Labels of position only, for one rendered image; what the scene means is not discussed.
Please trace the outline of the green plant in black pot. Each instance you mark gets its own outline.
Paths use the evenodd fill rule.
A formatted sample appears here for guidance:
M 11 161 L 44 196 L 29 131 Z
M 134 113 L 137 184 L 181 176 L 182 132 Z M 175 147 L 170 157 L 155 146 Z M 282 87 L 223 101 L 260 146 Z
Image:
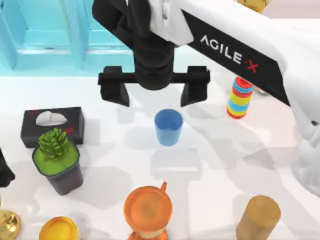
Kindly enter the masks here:
M 79 159 L 77 146 L 60 128 L 43 133 L 32 153 L 32 161 L 38 172 L 46 177 L 61 196 L 83 184 Z

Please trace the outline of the brown wooden cup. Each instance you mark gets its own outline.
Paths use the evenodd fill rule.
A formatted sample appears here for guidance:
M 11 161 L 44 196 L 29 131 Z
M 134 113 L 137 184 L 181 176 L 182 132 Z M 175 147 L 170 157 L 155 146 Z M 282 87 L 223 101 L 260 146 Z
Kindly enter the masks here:
M 237 240 L 267 240 L 281 218 L 281 210 L 269 196 L 252 197 L 236 228 Z

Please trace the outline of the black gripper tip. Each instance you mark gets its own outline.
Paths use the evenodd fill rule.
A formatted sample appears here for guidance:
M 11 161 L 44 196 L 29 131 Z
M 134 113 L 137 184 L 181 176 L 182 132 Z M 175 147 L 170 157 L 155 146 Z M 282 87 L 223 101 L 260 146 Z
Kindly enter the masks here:
M 15 180 L 16 176 L 9 168 L 0 148 L 0 188 L 6 188 Z

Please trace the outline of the yellow cup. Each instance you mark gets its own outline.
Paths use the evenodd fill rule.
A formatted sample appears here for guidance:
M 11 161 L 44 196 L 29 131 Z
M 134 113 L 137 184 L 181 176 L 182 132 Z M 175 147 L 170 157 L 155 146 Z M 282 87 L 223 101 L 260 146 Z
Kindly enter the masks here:
M 38 240 L 81 240 L 81 238 L 77 225 L 72 219 L 66 216 L 57 216 L 42 226 Z

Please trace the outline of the stack of coloured rings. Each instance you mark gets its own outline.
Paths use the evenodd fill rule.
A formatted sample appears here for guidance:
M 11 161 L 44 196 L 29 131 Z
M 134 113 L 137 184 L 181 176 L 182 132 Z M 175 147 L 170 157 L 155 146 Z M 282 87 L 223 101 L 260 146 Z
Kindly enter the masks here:
M 254 86 L 245 79 L 239 76 L 234 79 L 226 109 L 230 117 L 241 119 L 246 115 L 253 90 Z

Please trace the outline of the blue cup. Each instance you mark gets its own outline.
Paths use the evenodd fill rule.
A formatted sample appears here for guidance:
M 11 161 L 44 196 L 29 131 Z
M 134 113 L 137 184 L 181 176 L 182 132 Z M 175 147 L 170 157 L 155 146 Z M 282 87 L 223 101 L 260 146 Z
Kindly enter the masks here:
M 156 137 L 163 146 L 175 145 L 180 137 L 184 119 L 174 109 L 162 109 L 154 117 Z

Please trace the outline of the light blue rack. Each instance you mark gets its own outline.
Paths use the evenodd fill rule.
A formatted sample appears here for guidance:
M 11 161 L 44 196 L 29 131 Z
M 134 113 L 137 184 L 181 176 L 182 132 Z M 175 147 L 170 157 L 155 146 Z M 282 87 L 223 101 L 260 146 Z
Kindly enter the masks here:
M 132 71 L 132 53 L 94 20 L 93 1 L 0 0 L 0 76 Z

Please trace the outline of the black tissue box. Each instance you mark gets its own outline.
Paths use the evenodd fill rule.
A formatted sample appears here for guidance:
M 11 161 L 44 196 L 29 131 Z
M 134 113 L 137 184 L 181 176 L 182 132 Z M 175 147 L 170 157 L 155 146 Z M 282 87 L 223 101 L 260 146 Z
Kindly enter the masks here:
M 38 145 L 42 134 L 61 129 L 76 145 L 84 143 L 85 118 L 81 107 L 25 110 L 20 138 L 26 148 Z

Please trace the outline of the orange trophy cup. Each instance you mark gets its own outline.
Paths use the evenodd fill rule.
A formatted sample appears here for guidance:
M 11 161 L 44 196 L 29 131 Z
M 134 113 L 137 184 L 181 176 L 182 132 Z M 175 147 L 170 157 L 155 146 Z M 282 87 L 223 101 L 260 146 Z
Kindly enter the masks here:
M 124 201 L 123 215 L 132 229 L 127 240 L 169 240 L 166 227 L 173 204 L 166 193 L 167 182 L 160 188 L 143 186 L 132 191 Z

